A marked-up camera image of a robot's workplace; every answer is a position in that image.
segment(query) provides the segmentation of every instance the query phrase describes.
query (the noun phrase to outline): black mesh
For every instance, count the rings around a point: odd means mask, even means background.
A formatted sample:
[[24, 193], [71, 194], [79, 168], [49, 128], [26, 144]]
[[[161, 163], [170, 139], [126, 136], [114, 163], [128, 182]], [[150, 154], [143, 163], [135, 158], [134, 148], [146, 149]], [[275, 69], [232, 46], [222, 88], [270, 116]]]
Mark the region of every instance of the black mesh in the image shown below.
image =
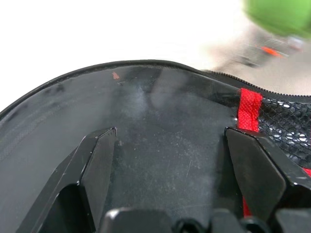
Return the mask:
[[311, 168], [311, 104], [263, 98], [259, 131], [267, 133], [292, 161]]

